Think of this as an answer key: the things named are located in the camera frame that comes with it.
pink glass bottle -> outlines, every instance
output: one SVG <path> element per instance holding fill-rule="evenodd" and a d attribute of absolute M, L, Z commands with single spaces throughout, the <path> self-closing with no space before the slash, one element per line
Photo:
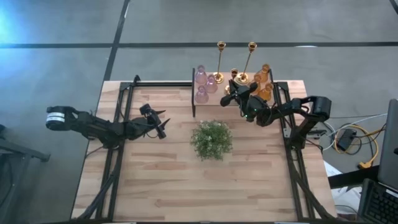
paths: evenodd
<path fill-rule="evenodd" d="M 201 85 L 204 85 L 207 82 L 207 75 L 203 65 L 198 66 L 197 73 L 195 74 L 195 82 Z"/>
<path fill-rule="evenodd" d="M 195 95 L 195 101 L 197 103 L 207 103 L 209 100 L 209 95 L 206 92 L 206 89 L 204 86 L 199 86 L 198 91 Z"/>
<path fill-rule="evenodd" d="M 215 93 L 217 91 L 217 82 L 214 75 L 209 75 L 207 77 L 207 83 L 205 85 L 206 92 Z"/>

potted plant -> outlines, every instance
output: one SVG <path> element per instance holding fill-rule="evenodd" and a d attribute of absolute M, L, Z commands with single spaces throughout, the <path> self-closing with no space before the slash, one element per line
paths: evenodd
<path fill-rule="evenodd" d="M 232 150 L 232 134 L 222 121 L 200 121 L 193 130 L 191 145 L 202 161 L 223 160 L 223 154 Z"/>

gold candlestick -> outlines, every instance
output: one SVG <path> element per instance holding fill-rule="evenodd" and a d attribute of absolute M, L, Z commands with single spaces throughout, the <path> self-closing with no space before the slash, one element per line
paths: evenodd
<path fill-rule="evenodd" d="M 226 44 L 223 41 L 220 41 L 217 43 L 217 47 L 218 47 L 218 50 L 220 51 L 220 55 L 218 56 L 217 72 L 213 73 L 213 75 L 216 77 L 217 83 L 222 83 L 224 81 L 224 75 L 220 73 L 220 62 L 221 62 L 221 54 L 223 53 L 225 46 L 226 46 Z"/>
<path fill-rule="evenodd" d="M 224 89 L 224 94 L 225 94 L 225 95 L 229 95 L 229 94 L 230 94 L 229 85 L 225 87 L 225 89 Z"/>
<path fill-rule="evenodd" d="M 248 64 L 249 64 L 250 56 L 251 56 L 252 52 L 254 51 L 254 49 L 256 49 L 256 47 L 257 47 L 256 43 L 254 43 L 254 42 L 250 42 L 249 43 L 249 56 L 248 56 L 248 60 L 246 61 L 246 65 L 244 66 L 244 70 L 243 70 L 243 74 L 244 75 L 246 75 L 246 69 L 247 69 Z"/>
<path fill-rule="evenodd" d="M 241 72 L 235 77 L 234 81 L 240 85 L 245 85 L 249 83 L 249 77 L 247 74 Z"/>
<path fill-rule="evenodd" d="M 234 79 L 237 75 L 238 75 L 238 69 L 232 68 L 232 69 L 231 69 L 231 76 L 232 76 L 232 79 Z"/>

gray floor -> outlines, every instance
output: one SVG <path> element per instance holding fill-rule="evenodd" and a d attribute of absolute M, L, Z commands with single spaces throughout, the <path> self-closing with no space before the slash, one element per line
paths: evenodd
<path fill-rule="evenodd" d="M 0 2 L 0 43 L 112 43 L 123 0 Z M 121 42 L 224 40 L 221 70 L 243 69 L 246 48 L 228 42 L 398 41 L 398 15 L 388 0 L 131 1 Z M 45 109 L 95 110 L 110 49 L 0 49 L 0 123 L 10 141 L 51 153 L 32 161 L 13 223 L 67 220 L 88 141 L 45 128 Z M 398 47 L 258 48 L 248 70 L 269 63 L 277 80 L 304 80 L 309 95 L 333 101 L 332 116 L 386 113 L 397 98 Z M 119 49 L 111 80 L 189 80 L 192 67 L 216 70 L 218 51 Z M 356 121 L 331 119 L 334 127 Z M 373 131 L 386 118 L 361 123 Z M 378 138 L 382 145 L 382 135 Z M 330 149 L 324 159 L 343 172 L 370 158 Z"/>

wooden tabletop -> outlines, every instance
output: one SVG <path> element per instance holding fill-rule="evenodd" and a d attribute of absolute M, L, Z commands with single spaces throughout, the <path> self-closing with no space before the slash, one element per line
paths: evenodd
<path fill-rule="evenodd" d="M 287 82 L 291 98 L 306 97 L 303 81 Z M 119 84 L 104 82 L 98 117 L 113 120 Z M 135 88 L 130 118 L 139 117 L 139 107 L 145 103 L 155 110 L 166 110 L 160 118 L 171 118 L 166 125 L 167 137 L 126 141 L 114 221 L 297 219 L 279 121 L 262 128 L 245 122 L 238 108 L 232 106 L 199 106 L 193 118 L 189 87 Z M 225 154 L 223 161 L 202 162 L 189 143 L 192 129 L 207 119 L 227 122 L 233 134 L 232 153 Z M 296 120 L 299 124 L 303 118 L 297 115 Z M 99 141 L 90 142 L 88 152 L 100 145 Z M 329 213 L 336 215 L 319 149 L 306 145 L 303 156 L 312 192 Z M 101 149 L 86 159 L 72 217 L 79 216 L 98 193 L 105 158 L 106 150 Z M 300 198 L 306 211 L 302 192 Z"/>

